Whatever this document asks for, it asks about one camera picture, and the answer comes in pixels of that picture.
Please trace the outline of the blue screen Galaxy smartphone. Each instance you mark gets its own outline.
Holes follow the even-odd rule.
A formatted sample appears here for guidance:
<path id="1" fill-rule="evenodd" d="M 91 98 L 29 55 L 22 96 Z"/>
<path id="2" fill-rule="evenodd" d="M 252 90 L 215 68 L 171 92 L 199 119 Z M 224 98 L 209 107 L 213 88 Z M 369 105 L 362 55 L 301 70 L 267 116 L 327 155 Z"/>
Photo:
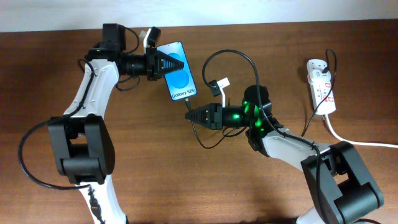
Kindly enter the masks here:
<path id="1" fill-rule="evenodd" d="M 165 81 L 173 101 L 182 100 L 197 94 L 197 88 L 193 79 L 187 57 L 181 42 L 172 42 L 158 46 L 159 51 L 184 63 L 181 70 L 165 75 Z"/>

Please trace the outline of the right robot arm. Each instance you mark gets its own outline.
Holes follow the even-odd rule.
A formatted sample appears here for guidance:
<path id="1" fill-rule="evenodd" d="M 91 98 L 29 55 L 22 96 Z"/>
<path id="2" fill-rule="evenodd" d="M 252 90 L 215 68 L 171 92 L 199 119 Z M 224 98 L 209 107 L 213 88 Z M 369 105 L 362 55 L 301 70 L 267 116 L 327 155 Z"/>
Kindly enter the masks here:
<path id="1" fill-rule="evenodd" d="M 303 172 L 313 207 L 295 223 L 356 223 L 383 206 L 382 192 L 352 144 L 305 139 L 281 125 L 271 110 L 267 88 L 252 85 L 240 106 L 210 103 L 189 110 L 185 118 L 212 130 L 246 128 L 254 151 Z"/>

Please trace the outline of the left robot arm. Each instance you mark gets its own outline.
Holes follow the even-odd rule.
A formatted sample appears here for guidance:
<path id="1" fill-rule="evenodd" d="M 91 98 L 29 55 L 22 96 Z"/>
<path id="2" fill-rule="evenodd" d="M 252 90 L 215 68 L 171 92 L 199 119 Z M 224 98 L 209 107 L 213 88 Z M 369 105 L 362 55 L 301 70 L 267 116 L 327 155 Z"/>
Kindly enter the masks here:
<path id="1" fill-rule="evenodd" d="M 144 52 L 134 54 L 126 51 L 126 27 L 104 24 L 102 41 L 83 58 L 84 77 L 75 99 L 48 125 L 58 173 L 81 192 L 95 223 L 128 222 L 113 187 L 115 150 L 104 123 L 113 88 L 122 75 L 155 81 L 184 67 L 157 50 L 159 28 L 141 34 Z"/>

